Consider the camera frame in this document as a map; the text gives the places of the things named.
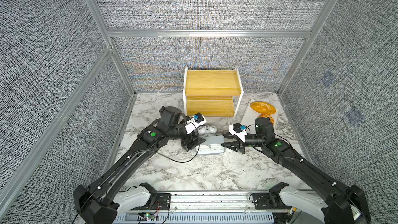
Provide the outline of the grey rectangular alarm clock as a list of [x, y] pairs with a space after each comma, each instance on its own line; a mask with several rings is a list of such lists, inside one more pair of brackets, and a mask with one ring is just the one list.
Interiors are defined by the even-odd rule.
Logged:
[[222, 145], [225, 143], [224, 136], [206, 136], [204, 139], [205, 142], [197, 147], [198, 155], [218, 155], [226, 151], [226, 148]]

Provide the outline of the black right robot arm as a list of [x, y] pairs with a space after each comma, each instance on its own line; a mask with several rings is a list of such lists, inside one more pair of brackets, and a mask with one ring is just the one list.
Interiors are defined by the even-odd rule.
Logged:
[[223, 143], [223, 147], [241, 153], [245, 152], [245, 147], [253, 147], [295, 174], [318, 195], [314, 197], [298, 192], [287, 183], [278, 183], [269, 190], [271, 207], [295, 207], [324, 224], [371, 222], [368, 202], [361, 188], [347, 186], [315, 167], [289, 142], [277, 137], [269, 118], [257, 118], [254, 126], [256, 132], [248, 134], [246, 126], [240, 123], [231, 125], [228, 133], [224, 134], [228, 142]]

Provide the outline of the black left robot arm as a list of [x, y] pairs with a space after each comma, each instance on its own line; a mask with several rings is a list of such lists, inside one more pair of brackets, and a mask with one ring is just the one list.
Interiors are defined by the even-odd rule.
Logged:
[[88, 187], [79, 185], [73, 192], [77, 214], [87, 224], [111, 224], [116, 217], [131, 209], [152, 206], [157, 191], [148, 183], [122, 192], [120, 189], [133, 173], [151, 156], [168, 144], [180, 139], [189, 151], [203, 142], [196, 134], [206, 118], [197, 113], [186, 116], [172, 106], [160, 109], [160, 118], [145, 127], [125, 154]]

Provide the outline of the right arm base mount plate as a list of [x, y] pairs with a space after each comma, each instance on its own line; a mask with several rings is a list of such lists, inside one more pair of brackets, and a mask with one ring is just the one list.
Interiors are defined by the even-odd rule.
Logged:
[[276, 193], [252, 193], [249, 201], [255, 205], [256, 210], [282, 209], [288, 210], [291, 207], [285, 205], [279, 194]]

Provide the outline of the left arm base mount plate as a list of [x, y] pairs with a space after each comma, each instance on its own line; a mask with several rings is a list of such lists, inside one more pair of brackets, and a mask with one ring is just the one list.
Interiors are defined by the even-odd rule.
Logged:
[[149, 198], [148, 209], [155, 210], [169, 210], [171, 205], [171, 194], [152, 194]]

